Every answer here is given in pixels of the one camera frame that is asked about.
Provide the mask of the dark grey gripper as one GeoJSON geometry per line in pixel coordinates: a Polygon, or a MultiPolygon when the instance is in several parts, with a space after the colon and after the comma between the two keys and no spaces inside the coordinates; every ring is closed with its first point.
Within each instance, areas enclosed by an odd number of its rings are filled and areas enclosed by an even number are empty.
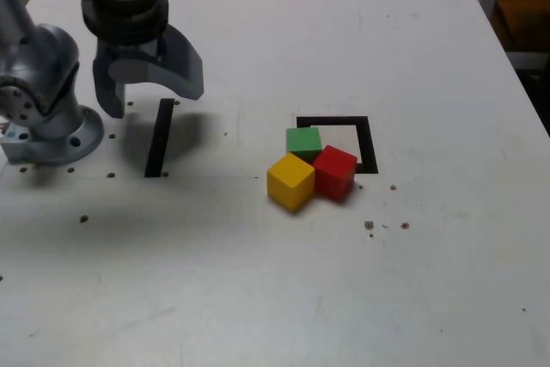
{"type": "Polygon", "coordinates": [[[171,25],[160,38],[143,44],[98,39],[93,77],[98,103],[115,119],[125,115],[123,84],[159,84],[192,101],[204,93],[203,61],[186,36],[171,25]]]}

